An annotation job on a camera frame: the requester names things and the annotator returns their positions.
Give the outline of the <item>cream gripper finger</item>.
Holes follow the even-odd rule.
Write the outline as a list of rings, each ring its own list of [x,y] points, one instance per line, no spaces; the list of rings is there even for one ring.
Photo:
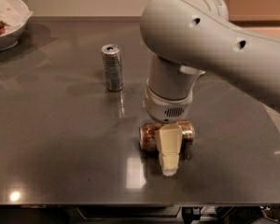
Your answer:
[[[181,143],[182,129],[176,123],[165,124],[156,131],[156,145],[163,175],[176,174]]]

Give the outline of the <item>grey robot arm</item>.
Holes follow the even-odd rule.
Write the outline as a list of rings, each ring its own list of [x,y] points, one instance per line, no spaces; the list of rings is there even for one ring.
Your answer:
[[[154,57],[144,106],[165,176],[178,170],[198,77],[211,72],[280,113],[280,38],[229,21],[223,0],[152,0],[140,32]]]

